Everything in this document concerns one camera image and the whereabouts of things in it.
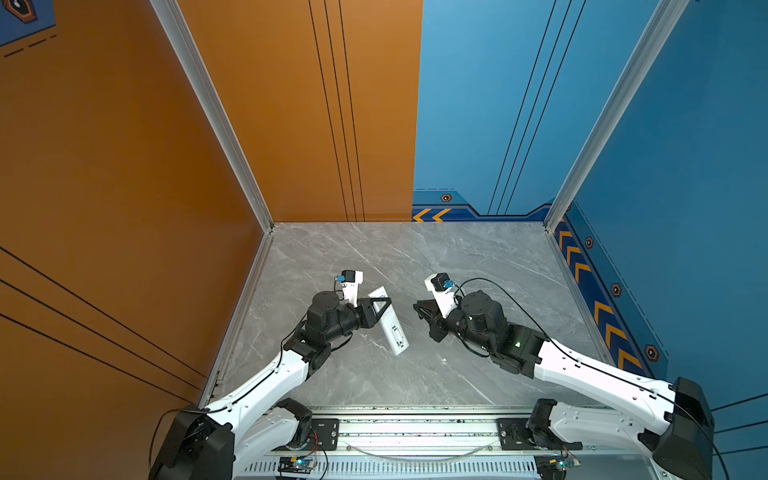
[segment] orange chevron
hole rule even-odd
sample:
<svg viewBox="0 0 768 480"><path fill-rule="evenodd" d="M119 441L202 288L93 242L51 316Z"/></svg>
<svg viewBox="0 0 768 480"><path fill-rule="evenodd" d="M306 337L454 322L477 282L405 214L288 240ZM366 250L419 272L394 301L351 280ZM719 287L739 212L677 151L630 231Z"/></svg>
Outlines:
<svg viewBox="0 0 768 480"><path fill-rule="evenodd" d="M581 253L581 250L579 250L578 247L568 247L565 250L568 252L568 257L565 259L565 262L568 266L571 266L571 253Z"/></svg>
<svg viewBox="0 0 768 480"><path fill-rule="evenodd" d="M560 232L560 250L563 250L563 237L573 237L573 234L566 230Z"/></svg>
<svg viewBox="0 0 768 480"><path fill-rule="evenodd" d="M612 310L612 308L610 308L610 307L609 307L608 305L606 305L605 303L595 302L595 303L594 303L594 322L595 322L596 324L598 324L598 325L600 325L600 320L598 320L598 317L600 316L600 310L603 310L604 312L608 312L608 313L610 313L611 315L615 315L615 313L614 313L614 311Z"/></svg>
<svg viewBox="0 0 768 480"><path fill-rule="evenodd" d="M440 217L441 217L443 214L446 214L446 213L448 213L449 211L451 211L451 209L450 209L450 208L446 208L445 210L443 210L443 211L442 211L442 212L440 212L439 214L437 214L437 215L435 215L434 217L432 217L432 219L433 219L435 222L442 222L443 220L442 220L442 218L440 218Z"/></svg>
<svg viewBox="0 0 768 480"><path fill-rule="evenodd" d="M576 283L578 283L579 270L586 270L588 272L592 271L589 265L584 265L583 263L576 262L576 271L574 272L574 276L576 277Z"/></svg>
<svg viewBox="0 0 768 480"><path fill-rule="evenodd" d="M424 220L422 220L422 215L423 215L423 214L426 214L426 213L427 213L427 212L429 212L430 210L431 210L431 208L425 208L424 210L422 210L422 211L418 212L418 213L417 213L417 214L416 214L416 215L413 217L413 220L416 220L417 222L423 222Z"/></svg>
<svg viewBox="0 0 768 480"><path fill-rule="evenodd" d="M634 358L632 355L630 355L629 353L626 353L622 349L619 349L619 369L621 370L624 369L624 360L629 360L630 362L637 365L639 369L643 368L643 366L640 364L640 360Z"/></svg>
<svg viewBox="0 0 768 480"><path fill-rule="evenodd" d="M616 335L619 335L623 339L627 339L627 336L616 328L615 326L611 325L610 323L605 324L605 345L608 347L608 349L611 349L611 334L614 333Z"/></svg>

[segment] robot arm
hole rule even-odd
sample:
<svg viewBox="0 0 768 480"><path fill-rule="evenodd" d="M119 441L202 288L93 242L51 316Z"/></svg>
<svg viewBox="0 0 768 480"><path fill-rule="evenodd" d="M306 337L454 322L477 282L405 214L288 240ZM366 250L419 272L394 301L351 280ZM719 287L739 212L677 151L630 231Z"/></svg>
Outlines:
<svg viewBox="0 0 768 480"><path fill-rule="evenodd" d="M204 412L190 405L177 413L150 480L230 480L233 472L274 448L306 444L311 411L295 400L279 400L324 364L334 350L333 340L373 328L385 313L392 313L388 297L358 300L362 272L345 270L337 279L344 299L336 292L317 293L306 322L285 338L269 365Z"/></svg>
<svg viewBox="0 0 768 480"><path fill-rule="evenodd" d="M450 333L483 349L510 373L566 386L612 408L539 399L526 425L532 444L554 450L580 449L582 442L617 446L651 457L686 480L711 478L708 438L714 420L695 382L680 378L670 384L636 376L569 349L543 332L508 323L501 304L482 291L456 296L445 273L430 276L425 285L434 299L413 307L429 324L435 341Z"/></svg>

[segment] orange panel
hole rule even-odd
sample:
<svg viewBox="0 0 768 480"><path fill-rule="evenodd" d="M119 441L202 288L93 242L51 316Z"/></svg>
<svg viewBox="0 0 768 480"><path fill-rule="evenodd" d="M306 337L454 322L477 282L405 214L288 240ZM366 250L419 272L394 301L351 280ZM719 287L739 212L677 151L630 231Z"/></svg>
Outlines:
<svg viewBox="0 0 768 480"><path fill-rule="evenodd" d="M352 204L349 219L344 208L307 2L179 4L273 219L354 220Z"/></svg>
<svg viewBox="0 0 768 480"><path fill-rule="evenodd" d="M17 290L0 284L0 314L157 388L0 318L0 465L146 478L155 422L200 398L262 232L150 3L55 14L0 57L0 247L157 346L2 250Z"/></svg>
<svg viewBox="0 0 768 480"><path fill-rule="evenodd" d="M421 0L180 4L276 221L410 220Z"/></svg>
<svg viewBox="0 0 768 480"><path fill-rule="evenodd" d="M338 5L329 1L329 12ZM341 0L340 6L366 220L410 221L422 0Z"/></svg>

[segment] blue panel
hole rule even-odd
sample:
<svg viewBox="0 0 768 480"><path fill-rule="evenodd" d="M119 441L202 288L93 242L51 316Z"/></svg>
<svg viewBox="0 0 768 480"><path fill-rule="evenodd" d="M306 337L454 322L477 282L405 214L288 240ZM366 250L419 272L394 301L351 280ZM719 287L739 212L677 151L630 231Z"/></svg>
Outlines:
<svg viewBox="0 0 768 480"><path fill-rule="evenodd" d="M414 188L460 191L481 215L548 202L656 3L590 0L579 18L583 0L425 0Z"/></svg>
<svg viewBox="0 0 768 480"><path fill-rule="evenodd" d="M510 190L518 175L520 181L511 202L505 199L508 212L530 210L557 194L656 4L588 0L531 153L523 164L525 150L521 152L512 173ZM530 137L523 142L525 148Z"/></svg>
<svg viewBox="0 0 768 480"><path fill-rule="evenodd" d="M24 23L0 4L0 46L32 35L56 24L53 16L53 0L33 0L33 9L37 20Z"/></svg>
<svg viewBox="0 0 768 480"><path fill-rule="evenodd" d="M698 382L712 406L768 390L766 25L761 0L690 2L577 195L667 348L668 378ZM733 408L716 430L766 418L765 402ZM728 455L731 478L762 478L760 459Z"/></svg>
<svg viewBox="0 0 768 480"><path fill-rule="evenodd" d="M552 5L424 1L415 188L487 213Z"/></svg>
<svg viewBox="0 0 768 480"><path fill-rule="evenodd" d="M573 203L572 208L566 213L571 231L576 237L576 241L581 245L581 253L589 264L593 267L592 270L597 277L597 281L601 285L601 289L604 292L604 296L610 303L605 300L600 300L603 303L612 306L612 310L616 314L617 322L623 325L623 330L626 331L634 341L634 345L637 347L637 355L650 370L652 376L655 379L664 379L667 377L667 353L664 350L664 346L661 344L657 336L654 334L651 326L648 324L645 318L643 318L642 312L637 307L634 299L632 298L632 292L624 287L623 280L618 276L615 267L611 264L607 255L605 254L602 245L599 242L592 242L591 247L585 247L584 243L587 238L594 240L594 232L591 226L587 223L582 215L576 202ZM619 286L618 296L608 292L614 285ZM594 311L588 295L584 295L584 300L590 307L590 310ZM605 327L600 326L601 334L605 338ZM653 351L656 353L654 361L651 361L646 355L646 348L652 346ZM617 353L615 353L614 361L618 363Z"/></svg>

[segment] gray marble floor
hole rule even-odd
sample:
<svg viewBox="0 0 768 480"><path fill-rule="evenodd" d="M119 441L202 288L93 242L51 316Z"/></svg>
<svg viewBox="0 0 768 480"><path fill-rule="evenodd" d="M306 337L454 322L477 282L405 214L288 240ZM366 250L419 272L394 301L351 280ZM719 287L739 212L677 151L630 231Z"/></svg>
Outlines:
<svg viewBox="0 0 768 480"><path fill-rule="evenodd" d="M247 318L228 363L223 391L262 369L306 312L312 297L331 290L342 270L361 270L365 296L383 285L408 337L400 356L376 327L355 332L320 371L291 393L308 406L524 406L539 398L575 405L594 400L569 389L499 369L467 352L453 336L441 343L414 313L430 298L424 279L447 272L463 281L485 276L501 284L554 338L597 355L566 287L558 258L540 223L278 223ZM483 290L505 306L507 320L535 327L489 283Z"/></svg>

